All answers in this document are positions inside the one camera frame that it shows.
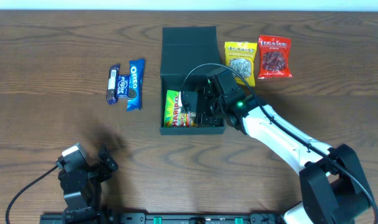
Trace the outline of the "Haribo worms candy bag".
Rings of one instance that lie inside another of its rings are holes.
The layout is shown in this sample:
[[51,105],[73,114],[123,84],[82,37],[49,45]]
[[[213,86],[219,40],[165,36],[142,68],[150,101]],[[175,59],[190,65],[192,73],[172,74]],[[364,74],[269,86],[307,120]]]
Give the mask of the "Haribo worms candy bag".
[[164,109],[165,128],[192,128],[197,127],[194,119],[195,112],[183,112],[180,105],[181,97],[178,91],[168,90]]

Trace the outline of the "yellow candy bag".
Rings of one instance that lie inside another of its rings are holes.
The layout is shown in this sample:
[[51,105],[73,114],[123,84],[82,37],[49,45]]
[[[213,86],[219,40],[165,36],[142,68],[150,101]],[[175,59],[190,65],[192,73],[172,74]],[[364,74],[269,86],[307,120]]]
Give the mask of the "yellow candy bag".
[[250,87],[255,86],[255,42],[225,42],[225,65],[238,72]]

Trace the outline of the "dark green lidded box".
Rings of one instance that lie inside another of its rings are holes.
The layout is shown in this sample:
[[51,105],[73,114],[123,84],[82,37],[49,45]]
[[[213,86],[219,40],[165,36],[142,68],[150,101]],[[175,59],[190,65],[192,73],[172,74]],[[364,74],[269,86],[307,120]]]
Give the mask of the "dark green lidded box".
[[217,28],[215,26],[163,27],[162,35],[160,133],[162,135],[223,134],[224,124],[211,128],[164,126],[167,91],[180,91],[186,75],[195,69],[184,88],[192,91],[194,89],[192,86],[199,84],[196,79],[203,81],[203,74],[217,68],[214,63],[222,63],[217,44]]

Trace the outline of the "blue Oreo cookie pack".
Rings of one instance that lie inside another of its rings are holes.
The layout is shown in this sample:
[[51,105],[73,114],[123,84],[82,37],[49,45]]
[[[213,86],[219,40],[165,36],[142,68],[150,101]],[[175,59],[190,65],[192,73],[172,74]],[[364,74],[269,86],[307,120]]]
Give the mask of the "blue Oreo cookie pack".
[[144,59],[130,61],[130,87],[128,90],[127,111],[141,109],[141,90],[143,85]]

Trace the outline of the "red candy bag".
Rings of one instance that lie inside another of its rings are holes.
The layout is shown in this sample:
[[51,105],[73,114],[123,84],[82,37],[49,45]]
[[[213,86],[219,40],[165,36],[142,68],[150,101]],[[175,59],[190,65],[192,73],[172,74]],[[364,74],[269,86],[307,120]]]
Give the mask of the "red candy bag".
[[261,35],[258,39],[260,49],[259,79],[290,78],[289,56],[291,39],[274,35]]

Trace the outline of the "dark purple snack bar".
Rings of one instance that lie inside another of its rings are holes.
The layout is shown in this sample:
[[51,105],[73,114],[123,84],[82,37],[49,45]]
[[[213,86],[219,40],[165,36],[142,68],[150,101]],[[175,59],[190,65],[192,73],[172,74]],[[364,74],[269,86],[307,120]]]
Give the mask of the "dark purple snack bar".
[[120,64],[112,65],[109,69],[108,87],[106,91],[106,101],[109,105],[117,102],[116,97],[116,84],[118,81],[118,75],[120,71]]

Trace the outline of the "blue Eclipse mint pack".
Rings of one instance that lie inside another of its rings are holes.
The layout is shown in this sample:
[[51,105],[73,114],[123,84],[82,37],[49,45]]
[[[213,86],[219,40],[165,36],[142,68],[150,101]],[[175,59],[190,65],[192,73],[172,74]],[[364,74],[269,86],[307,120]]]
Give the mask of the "blue Eclipse mint pack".
[[130,85],[129,75],[119,75],[116,84],[116,97],[117,98],[127,98]]

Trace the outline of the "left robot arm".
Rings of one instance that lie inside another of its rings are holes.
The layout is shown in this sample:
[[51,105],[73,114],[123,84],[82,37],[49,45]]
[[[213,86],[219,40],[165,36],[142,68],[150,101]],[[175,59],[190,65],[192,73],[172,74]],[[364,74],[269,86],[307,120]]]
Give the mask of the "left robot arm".
[[118,215],[102,205],[101,183],[118,170],[106,146],[98,152],[99,161],[88,164],[86,152],[77,143],[62,152],[56,165],[58,179],[67,208],[62,212],[62,223],[119,223]]

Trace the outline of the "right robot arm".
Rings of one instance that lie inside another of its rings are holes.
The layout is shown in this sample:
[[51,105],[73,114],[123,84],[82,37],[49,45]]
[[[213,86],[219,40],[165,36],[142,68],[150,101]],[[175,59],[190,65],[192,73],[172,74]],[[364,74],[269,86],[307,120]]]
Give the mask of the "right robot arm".
[[378,208],[355,151],[332,147],[310,137],[279,116],[249,89],[237,72],[214,70],[182,83],[184,110],[196,113],[199,126],[230,126],[254,138],[282,158],[299,176],[302,201],[281,215],[284,223],[354,223],[368,209],[378,222]]

